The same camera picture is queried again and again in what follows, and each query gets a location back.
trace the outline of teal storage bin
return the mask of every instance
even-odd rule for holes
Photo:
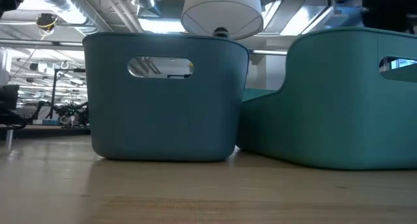
[[[249,52],[222,38],[100,33],[85,64],[95,152],[117,160],[218,161],[234,150]],[[187,79],[134,77],[134,57],[187,58]]]
[[[417,168],[417,83],[409,82],[417,73],[379,74],[383,58],[417,59],[416,51],[417,36],[375,29],[300,37],[283,87],[243,102],[238,146],[312,167]]]

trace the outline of lamp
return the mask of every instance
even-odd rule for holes
[[[247,38],[263,30],[261,0],[185,0],[181,23],[195,35]]]

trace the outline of ceiling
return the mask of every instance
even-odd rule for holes
[[[324,15],[328,10],[327,0],[261,0],[264,9],[264,18],[268,23],[265,31],[253,37],[241,40],[250,49],[262,50],[287,50],[297,35],[303,33],[312,23],[315,25],[309,31],[322,29],[325,22],[334,14]],[[178,23],[184,0],[158,0],[161,18],[156,17],[152,10],[140,10],[137,13],[137,6],[134,0],[121,0],[124,8],[116,3],[113,7],[110,0],[84,0],[79,5],[90,7],[94,11],[94,19],[108,25],[108,31],[131,33],[135,28],[134,23],[127,20],[129,17],[139,20],[139,26],[147,33],[147,23],[152,21],[170,21]],[[41,13],[57,12],[39,0],[25,0],[18,10],[6,12],[0,20],[0,38],[13,40],[41,40],[44,33],[36,26],[35,20]],[[60,19],[56,23],[53,33],[46,36],[45,40],[81,42],[85,34],[80,32],[80,25],[71,25],[68,21]],[[7,43],[0,44],[8,48]],[[30,103],[32,99],[51,99],[51,86],[53,85],[54,68],[62,66],[68,68],[85,68],[82,51],[68,51],[64,49],[41,49],[36,46],[27,48],[9,48],[12,56],[11,83],[22,85],[21,98],[23,103]],[[161,70],[154,74],[170,74],[169,69],[162,61],[158,61]],[[175,66],[173,74],[189,72],[184,62],[166,61],[168,65]],[[39,63],[37,71],[30,69],[31,63]],[[85,88],[85,74],[74,73],[73,71],[62,71],[58,73],[60,80],[57,82],[57,103],[84,102],[87,100]]]

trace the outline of desk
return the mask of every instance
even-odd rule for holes
[[[417,223],[417,171],[107,161],[89,136],[0,147],[0,223]]]

